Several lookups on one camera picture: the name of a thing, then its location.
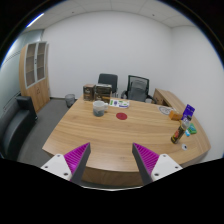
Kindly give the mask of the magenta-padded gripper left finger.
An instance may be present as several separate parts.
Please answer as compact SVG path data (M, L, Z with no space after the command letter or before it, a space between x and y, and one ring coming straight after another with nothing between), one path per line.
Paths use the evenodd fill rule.
M42 166L42 169L79 185L90 153L90 144L86 143L65 155L56 154Z

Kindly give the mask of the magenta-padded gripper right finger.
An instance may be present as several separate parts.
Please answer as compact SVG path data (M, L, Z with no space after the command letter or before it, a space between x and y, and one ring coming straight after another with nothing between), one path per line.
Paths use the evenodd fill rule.
M182 169L168 154L157 154L137 143L132 145L132 154L139 169L143 185L152 183Z

